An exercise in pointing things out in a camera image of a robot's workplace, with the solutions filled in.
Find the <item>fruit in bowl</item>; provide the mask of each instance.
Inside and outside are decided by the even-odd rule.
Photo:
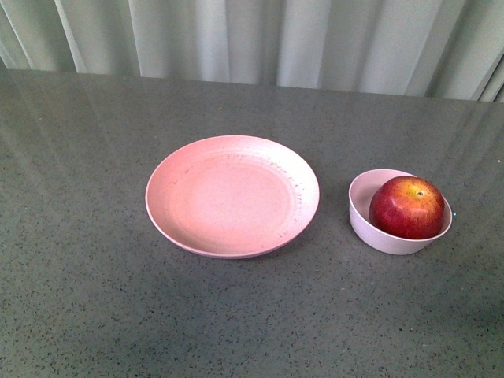
[[[415,176],[396,176],[384,183],[369,205],[369,222],[393,236],[429,239],[443,227],[445,202],[433,183]]]
[[[427,239],[406,239],[381,231],[369,222],[369,210],[373,195],[390,179],[412,174],[396,169],[373,169],[358,175],[348,190],[350,224],[359,238],[376,250],[386,254],[414,254],[430,243],[442,238],[453,220],[450,204],[444,199],[443,226],[439,233]]]

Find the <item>curtain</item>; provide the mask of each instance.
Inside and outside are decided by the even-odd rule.
[[[504,101],[503,0],[0,0],[7,68]]]

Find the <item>pink bowl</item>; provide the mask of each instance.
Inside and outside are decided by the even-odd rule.
[[[376,191],[396,176],[413,176],[394,169],[374,169],[357,176],[348,195],[350,198],[350,222],[355,233],[368,245],[387,254],[413,254],[447,233],[451,226],[452,212],[444,198],[443,227],[441,232],[429,239],[404,239],[387,234],[369,223],[369,205]]]

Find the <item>bowl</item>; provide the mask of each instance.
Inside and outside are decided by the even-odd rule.
[[[444,198],[443,226],[438,235],[429,239],[404,239],[381,231],[369,223],[371,198],[380,187],[396,176],[414,176],[395,169],[374,169],[355,177],[350,185],[350,223],[355,233],[366,244],[386,254],[413,254],[434,240],[439,239],[450,229],[453,219],[450,205]]]

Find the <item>plate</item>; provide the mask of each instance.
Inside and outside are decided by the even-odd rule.
[[[319,187],[289,148],[222,135],[170,154],[146,188],[150,219],[176,245],[214,258],[266,254],[299,235],[317,211]]]

